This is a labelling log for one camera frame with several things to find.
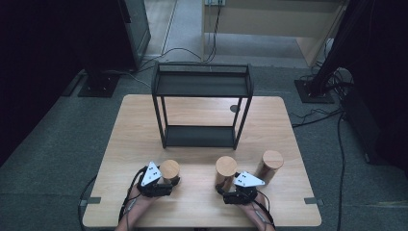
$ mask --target person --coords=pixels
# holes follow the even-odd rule
[[[136,199],[130,199],[126,204],[123,217],[119,221],[115,231],[128,231],[136,227],[136,222],[140,219],[141,215],[160,197],[141,195],[136,186],[134,186],[129,194],[129,198]],[[265,198],[260,193],[258,193],[255,200],[265,206]],[[258,205],[249,203],[237,206],[246,214],[249,220],[255,224],[259,231],[275,231],[272,225],[262,221],[260,218],[261,216],[264,220],[268,220],[267,215]]]

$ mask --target wooden lid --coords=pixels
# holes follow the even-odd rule
[[[232,157],[223,156],[217,160],[216,169],[223,176],[232,176],[237,172],[237,162]]]
[[[277,151],[268,150],[264,153],[263,161],[269,168],[280,168],[283,165],[283,157]]]
[[[160,165],[160,172],[165,179],[172,179],[179,174],[180,167],[173,160],[166,160]]]

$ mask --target table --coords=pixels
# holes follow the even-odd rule
[[[230,98],[169,98],[171,123],[218,125],[231,122]],[[153,161],[175,160],[181,181],[170,196],[157,200],[138,227],[253,227],[242,211],[225,205],[214,189],[216,161],[230,156],[238,172],[253,173],[267,150],[280,152],[285,164],[262,188],[277,226],[318,226],[317,204],[305,203],[313,191],[282,98],[252,98],[237,150],[215,147],[162,148],[151,95],[127,95],[120,107],[105,156],[84,214],[87,227],[115,227],[121,203],[136,172]]]
[[[202,56],[204,33],[212,33],[217,6],[202,0]],[[336,34],[345,0],[226,0],[221,8],[217,32],[221,34],[296,37],[307,64],[315,64],[319,51]]]

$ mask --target hand-mounted tracker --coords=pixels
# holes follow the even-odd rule
[[[258,179],[257,177],[249,174],[246,171],[243,171],[241,174],[235,173],[236,179],[234,180],[234,185],[236,189],[233,192],[225,192],[222,189],[222,186],[216,185],[216,190],[219,194],[222,195],[225,204],[242,204],[246,205],[251,202],[257,204],[264,213],[268,216],[269,222],[267,222],[260,214],[257,213],[259,218],[264,223],[269,223],[275,228],[275,224],[273,222],[273,217],[268,211],[267,208],[255,198],[258,195],[258,190],[256,189],[257,186],[264,185],[265,182]]]
[[[134,199],[129,198],[129,195],[132,191],[133,186],[135,185],[136,179],[140,174],[141,176],[139,177],[139,181],[136,187],[138,188],[141,195],[147,197],[157,197],[171,194],[173,187],[179,183],[180,177],[172,180],[169,184],[159,184],[158,182],[162,177],[162,173],[159,171],[159,168],[160,167],[156,167],[153,162],[150,162],[147,167],[143,167],[138,171],[138,173],[136,173],[120,209],[119,220],[121,220],[123,216],[126,204],[129,202],[129,200]]]

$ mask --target shelf bottom tier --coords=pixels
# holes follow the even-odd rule
[[[166,127],[166,146],[234,147],[235,130],[232,126]]]

